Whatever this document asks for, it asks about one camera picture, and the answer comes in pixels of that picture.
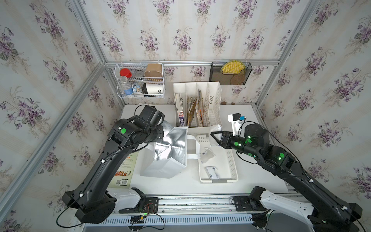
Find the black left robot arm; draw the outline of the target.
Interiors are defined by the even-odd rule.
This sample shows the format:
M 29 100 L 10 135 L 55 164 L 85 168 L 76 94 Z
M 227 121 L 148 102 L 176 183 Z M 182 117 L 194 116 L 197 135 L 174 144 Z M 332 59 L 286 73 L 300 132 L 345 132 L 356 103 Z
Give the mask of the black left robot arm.
M 162 112 L 145 105 L 140 115 L 120 119 L 113 125 L 102 153 L 86 178 L 62 197 L 67 208 L 76 209 L 75 215 L 81 223 L 98 224 L 114 212 L 117 198 L 107 190 L 110 181 L 140 144 L 163 141 L 164 119 Z

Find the white insulated delivery bag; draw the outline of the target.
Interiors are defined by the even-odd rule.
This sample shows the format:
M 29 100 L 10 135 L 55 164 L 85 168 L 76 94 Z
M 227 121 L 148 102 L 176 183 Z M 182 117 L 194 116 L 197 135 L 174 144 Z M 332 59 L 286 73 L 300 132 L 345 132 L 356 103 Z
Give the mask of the white insulated delivery bag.
M 162 142 L 148 145 L 140 175 L 170 179 L 187 167 L 189 159 L 200 159 L 200 144 L 196 137 L 188 134 L 188 127 L 163 124 Z

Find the clear gel ice pack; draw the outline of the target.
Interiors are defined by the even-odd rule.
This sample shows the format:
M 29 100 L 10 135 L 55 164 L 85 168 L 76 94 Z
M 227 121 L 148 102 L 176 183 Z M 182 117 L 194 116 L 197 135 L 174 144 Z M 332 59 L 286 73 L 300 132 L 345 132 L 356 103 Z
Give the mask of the clear gel ice pack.
M 213 159 L 214 157 L 214 152 L 210 148 L 205 148 L 205 151 L 200 154 L 200 161 L 202 164 L 206 164 L 210 159 Z

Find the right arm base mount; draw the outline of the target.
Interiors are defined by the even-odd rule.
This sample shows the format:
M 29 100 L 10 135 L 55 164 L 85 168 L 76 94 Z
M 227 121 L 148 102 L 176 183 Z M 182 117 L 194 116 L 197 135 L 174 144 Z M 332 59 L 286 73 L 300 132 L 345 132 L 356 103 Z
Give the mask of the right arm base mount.
M 234 196 L 232 204 L 238 212 L 274 210 L 314 227 L 309 219 L 315 209 L 312 204 L 277 195 L 263 187 L 254 187 L 247 196 Z

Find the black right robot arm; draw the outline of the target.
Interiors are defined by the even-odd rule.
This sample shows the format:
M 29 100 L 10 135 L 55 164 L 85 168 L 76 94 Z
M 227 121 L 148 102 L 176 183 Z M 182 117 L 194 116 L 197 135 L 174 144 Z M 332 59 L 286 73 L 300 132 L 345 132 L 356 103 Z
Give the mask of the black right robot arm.
M 269 132 L 254 123 L 244 129 L 244 137 L 230 131 L 213 131 L 211 136 L 224 149 L 233 149 L 256 160 L 257 165 L 287 182 L 308 203 L 294 201 L 256 186 L 249 200 L 258 206 L 295 218 L 315 232 L 358 232 L 355 221 L 362 216 L 362 208 L 347 203 L 313 179 L 293 154 L 270 144 Z

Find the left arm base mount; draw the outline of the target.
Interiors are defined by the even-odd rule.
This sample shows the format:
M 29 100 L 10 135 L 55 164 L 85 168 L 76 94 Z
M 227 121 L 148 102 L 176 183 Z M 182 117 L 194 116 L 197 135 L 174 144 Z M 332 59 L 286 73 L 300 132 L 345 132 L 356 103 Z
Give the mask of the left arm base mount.
M 157 197 L 149 197 L 138 188 L 109 188 L 108 193 L 117 199 L 114 213 L 157 213 Z

